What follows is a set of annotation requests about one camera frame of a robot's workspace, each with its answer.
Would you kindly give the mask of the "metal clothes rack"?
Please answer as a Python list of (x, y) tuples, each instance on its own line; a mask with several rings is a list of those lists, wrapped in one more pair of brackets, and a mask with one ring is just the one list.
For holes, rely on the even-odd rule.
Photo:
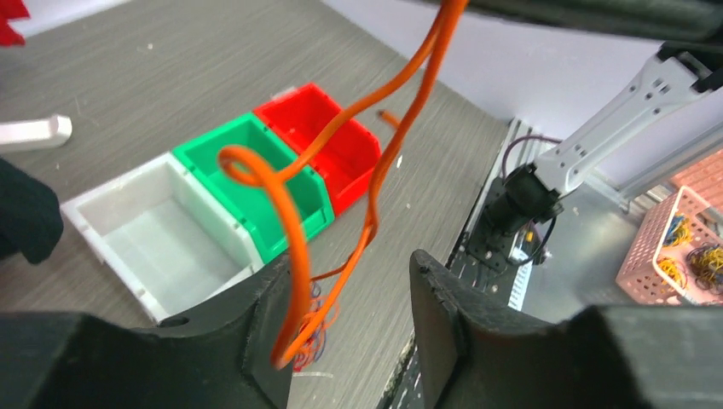
[(67, 116), (1, 123), (1, 153), (26, 152), (64, 145), (72, 135)]

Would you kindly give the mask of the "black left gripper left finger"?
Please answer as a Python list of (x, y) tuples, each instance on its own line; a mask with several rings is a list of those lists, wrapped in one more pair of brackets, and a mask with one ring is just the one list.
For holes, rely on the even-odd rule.
[(271, 350), (289, 258), (151, 328), (77, 312), (1, 317), (4, 408), (283, 408), (290, 367)]

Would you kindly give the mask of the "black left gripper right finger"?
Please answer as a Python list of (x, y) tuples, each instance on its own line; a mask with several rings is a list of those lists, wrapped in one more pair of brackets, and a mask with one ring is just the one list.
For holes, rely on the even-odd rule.
[(605, 305), (549, 324), (416, 250), (409, 260), (428, 408), (719, 408), (722, 310)]

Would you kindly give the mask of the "pink plastic basket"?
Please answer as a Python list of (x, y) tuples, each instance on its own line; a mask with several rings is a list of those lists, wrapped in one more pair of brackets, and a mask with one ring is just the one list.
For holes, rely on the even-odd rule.
[(647, 211), (617, 273), (641, 304), (722, 304), (722, 151), (675, 175), (677, 190)]

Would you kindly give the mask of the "white plastic bin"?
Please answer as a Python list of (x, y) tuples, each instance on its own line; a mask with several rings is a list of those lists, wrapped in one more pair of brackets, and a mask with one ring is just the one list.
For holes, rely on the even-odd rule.
[(259, 271), (251, 235), (171, 153), (61, 205), (155, 322)]

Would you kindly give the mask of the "green plastic bin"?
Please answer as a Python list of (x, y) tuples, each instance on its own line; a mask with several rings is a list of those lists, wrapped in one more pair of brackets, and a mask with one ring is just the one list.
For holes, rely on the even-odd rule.
[(277, 175), (298, 156), (250, 112), (172, 153), (248, 232), (264, 262), (287, 250), (288, 223), (298, 240), (310, 240), (335, 219), (326, 183), (311, 167)]

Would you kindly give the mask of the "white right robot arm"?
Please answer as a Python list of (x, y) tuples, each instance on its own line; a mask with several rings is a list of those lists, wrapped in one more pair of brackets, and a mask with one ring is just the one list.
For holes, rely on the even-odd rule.
[(503, 272), (532, 262), (511, 258), (514, 236), (531, 222), (555, 223), (562, 198), (604, 158), (664, 116), (722, 86), (722, 53), (665, 43), (626, 87), (576, 132), (531, 163), (496, 177), (466, 242), (466, 254)]

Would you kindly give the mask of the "black t-shirt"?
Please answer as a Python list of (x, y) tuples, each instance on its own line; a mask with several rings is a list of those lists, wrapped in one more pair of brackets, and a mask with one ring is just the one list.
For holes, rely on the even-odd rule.
[(1, 160), (1, 258), (47, 260), (64, 230), (60, 203), (46, 184)]

